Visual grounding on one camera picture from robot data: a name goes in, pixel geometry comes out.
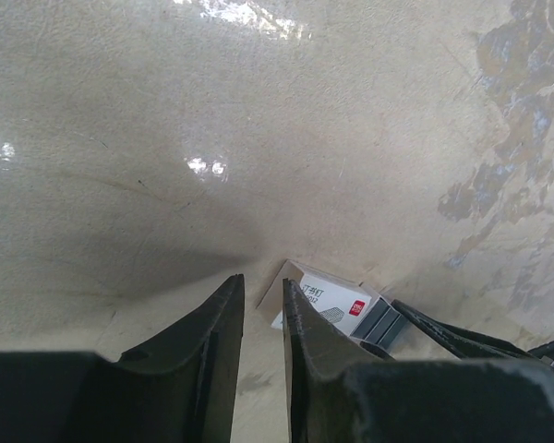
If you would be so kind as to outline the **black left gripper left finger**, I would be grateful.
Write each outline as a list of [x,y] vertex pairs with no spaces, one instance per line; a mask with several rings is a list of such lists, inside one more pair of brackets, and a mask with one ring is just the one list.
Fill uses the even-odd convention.
[[97,353],[0,352],[0,442],[227,442],[245,279],[110,361]]

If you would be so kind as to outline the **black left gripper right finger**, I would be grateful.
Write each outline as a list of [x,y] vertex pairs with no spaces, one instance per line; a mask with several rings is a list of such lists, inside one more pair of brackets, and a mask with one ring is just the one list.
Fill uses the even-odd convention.
[[539,360],[398,361],[352,342],[283,281],[293,442],[554,442],[554,372]]

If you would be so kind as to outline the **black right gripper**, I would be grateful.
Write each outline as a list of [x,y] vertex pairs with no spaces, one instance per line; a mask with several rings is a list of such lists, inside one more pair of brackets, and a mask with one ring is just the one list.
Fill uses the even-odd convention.
[[508,341],[439,322],[402,301],[393,300],[391,306],[431,340],[459,359],[539,360],[554,372],[554,341],[526,352]]

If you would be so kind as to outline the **grey staple tray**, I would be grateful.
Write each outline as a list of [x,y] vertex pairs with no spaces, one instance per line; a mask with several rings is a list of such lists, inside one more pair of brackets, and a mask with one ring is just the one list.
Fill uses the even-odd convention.
[[351,337],[388,350],[407,323],[408,320],[380,296],[353,330]]

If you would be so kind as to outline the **white staple box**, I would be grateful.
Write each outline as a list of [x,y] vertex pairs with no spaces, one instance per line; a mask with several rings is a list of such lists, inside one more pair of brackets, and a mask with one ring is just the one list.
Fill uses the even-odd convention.
[[257,305],[273,329],[283,326],[284,279],[297,283],[310,304],[346,336],[374,304],[373,296],[358,283],[287,259]]

